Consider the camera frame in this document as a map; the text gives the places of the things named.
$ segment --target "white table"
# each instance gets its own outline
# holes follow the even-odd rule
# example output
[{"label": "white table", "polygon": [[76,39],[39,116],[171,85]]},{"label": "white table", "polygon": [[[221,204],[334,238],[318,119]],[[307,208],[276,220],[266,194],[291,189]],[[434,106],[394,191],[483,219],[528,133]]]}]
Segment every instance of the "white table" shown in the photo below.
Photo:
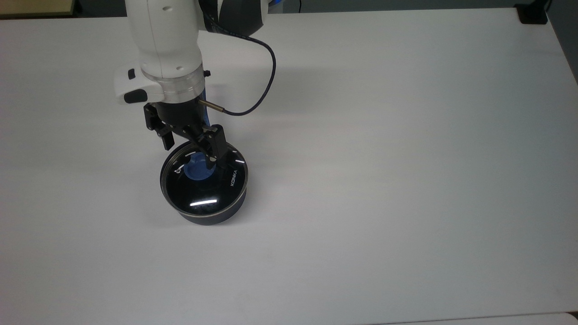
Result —
[{"label": "white table", "polygon": [[405,323],[407,325],[578,325],[578,320],[567,313],[487,317],[473,319],[440,320],[432,322]]},{"label": "white table", "polygon": [[[229,221],[164,200],[113,99],[124,18],[0,21],[0,320],[369,324],[578,309],[578,87],[514,9],[284,14],[263,105],[212,114],[250,170]],[[199,45],[242,110],[266,51]]]}]

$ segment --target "black object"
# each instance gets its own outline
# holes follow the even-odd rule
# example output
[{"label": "black object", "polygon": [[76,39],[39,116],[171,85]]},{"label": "black object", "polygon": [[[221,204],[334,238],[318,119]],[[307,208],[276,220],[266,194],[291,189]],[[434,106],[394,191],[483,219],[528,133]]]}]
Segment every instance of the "black object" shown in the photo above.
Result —
[{"label": "black object", "polygon": [[544,6],[549,0],[535,0],[529,5],[517,4],[518,18],[522,24],[545,25],[548,22]]},{"label": "black object", "polygon": [[199,0],[201,10],[210,16],[205,17],[207,31],[221,33],[214,28],[212,21],[224,29],[249,36],[263,26],[261,18],[261,0],[223,0],[220,12],[217,11],[217,0]]},{"label": "black object", "polygon": [[194,180],[183,167],[199,152],[194,143],[177,147],[166,159],[161,170],[161,190],[166,200],[190,222],[211,225],[229,219],[243,204],[249,170],[243,156],[233,146],[224,164],[217,165],[206,179]]},{"label": "black object", "polygon": [[198,98],[179,104],[158,102],[144,106],[144,118],[149,130],[153,130],[162,139],[165,150],[175,144],[173,132],[198,146],[205,154],[207,169],[215,164],[222,165],[227,153],[227,140],[223,127],[206,125],[205,108]]},{"label": "black object", "polygon": [[143,89],[133,90],[133,91],[130,91],[130,92],[124,94],[124,101],[127,104],[144,103],[148,99],[149,99],[149,96],[146,94],[146,91],[144,91]]}]

